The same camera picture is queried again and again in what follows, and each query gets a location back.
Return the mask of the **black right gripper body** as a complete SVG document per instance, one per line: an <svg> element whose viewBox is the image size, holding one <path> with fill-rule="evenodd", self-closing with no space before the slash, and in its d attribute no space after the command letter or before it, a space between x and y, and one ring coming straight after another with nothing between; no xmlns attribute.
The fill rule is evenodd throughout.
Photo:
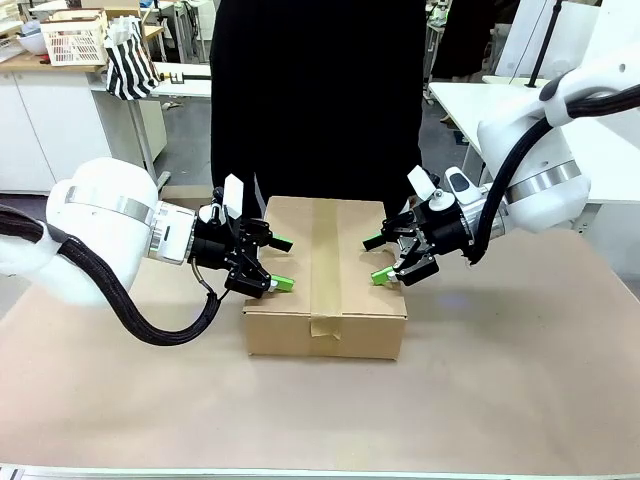
<svg viewBox="0 0 640 480"><path fill-rule="evenodd" d="M416 223L433 254L448 254L455 250L463 253L469 248L472 234L457 201L441 211L434 211L428 202L413 208Z"/></svg>

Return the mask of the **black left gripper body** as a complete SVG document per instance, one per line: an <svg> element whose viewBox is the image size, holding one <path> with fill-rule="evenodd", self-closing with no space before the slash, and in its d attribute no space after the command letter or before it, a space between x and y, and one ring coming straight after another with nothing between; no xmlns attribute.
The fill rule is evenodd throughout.
<svg viewBox="0 0 640 480"><path fill-rule="evenodd" d="M238 234L234 219L220 203L203 205L196 212L188 262L212 270L238 273Z"/></svg>

